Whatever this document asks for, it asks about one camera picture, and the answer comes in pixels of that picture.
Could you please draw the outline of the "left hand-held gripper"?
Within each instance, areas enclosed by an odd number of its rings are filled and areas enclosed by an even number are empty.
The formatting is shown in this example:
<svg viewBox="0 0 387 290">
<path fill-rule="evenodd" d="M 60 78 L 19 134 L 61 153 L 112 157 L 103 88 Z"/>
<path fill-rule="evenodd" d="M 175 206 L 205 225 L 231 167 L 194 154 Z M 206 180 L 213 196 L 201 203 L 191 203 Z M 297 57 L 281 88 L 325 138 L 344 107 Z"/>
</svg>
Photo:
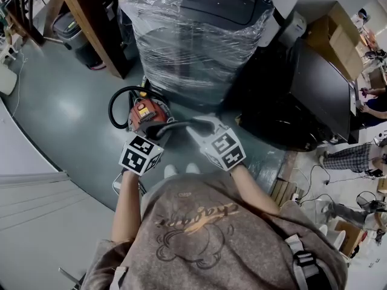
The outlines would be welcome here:
<svg viewBox="0 0 387 290">
<path fill-rule="evenodd" d="M 155 126 L 147 126 L 144 131 L 130 131 L 120 155 L 119 165 L 138 176 L 144 175 L 158 164 L 172 133 L 172 130 L 167 130 L 156 140 Z"/>
</svg>

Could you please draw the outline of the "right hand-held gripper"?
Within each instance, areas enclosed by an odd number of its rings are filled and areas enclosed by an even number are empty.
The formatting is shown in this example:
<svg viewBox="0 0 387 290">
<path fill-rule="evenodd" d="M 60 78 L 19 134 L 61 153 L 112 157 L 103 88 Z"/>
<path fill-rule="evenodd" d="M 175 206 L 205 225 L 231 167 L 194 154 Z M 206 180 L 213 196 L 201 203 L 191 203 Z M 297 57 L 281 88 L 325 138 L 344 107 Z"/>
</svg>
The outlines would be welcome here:
<svg viewBox="0 0 387 290">
<path fill-rule="evenodd" d="M 197 116 L 186 130 L 208 159 L 220 169 L 229 171 L 246 158 L 236 133 L 214 116 Z"/>
</svg>

